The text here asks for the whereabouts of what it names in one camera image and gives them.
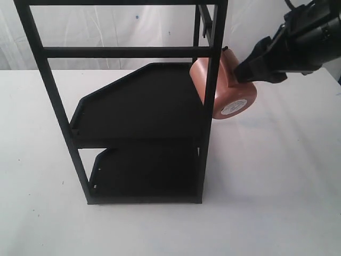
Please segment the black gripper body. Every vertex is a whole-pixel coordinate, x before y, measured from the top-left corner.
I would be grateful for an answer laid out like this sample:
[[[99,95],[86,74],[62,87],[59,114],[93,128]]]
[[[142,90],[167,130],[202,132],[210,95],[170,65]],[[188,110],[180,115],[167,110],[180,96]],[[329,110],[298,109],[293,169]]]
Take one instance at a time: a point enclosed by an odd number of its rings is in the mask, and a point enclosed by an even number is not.
[[[333,58],[333,17],[286,15],[270,51],[281,73],[310,74]]]

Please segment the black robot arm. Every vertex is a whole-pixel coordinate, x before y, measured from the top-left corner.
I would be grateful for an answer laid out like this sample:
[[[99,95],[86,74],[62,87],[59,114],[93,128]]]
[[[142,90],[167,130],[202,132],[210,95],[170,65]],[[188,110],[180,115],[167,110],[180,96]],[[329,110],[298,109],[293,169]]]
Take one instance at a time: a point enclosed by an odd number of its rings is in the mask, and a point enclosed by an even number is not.
[[[293,6],[273,37],[264,37],[234,69],[239,83],[281,83],[288,73],[309,75],[340,58],[340,1]]]

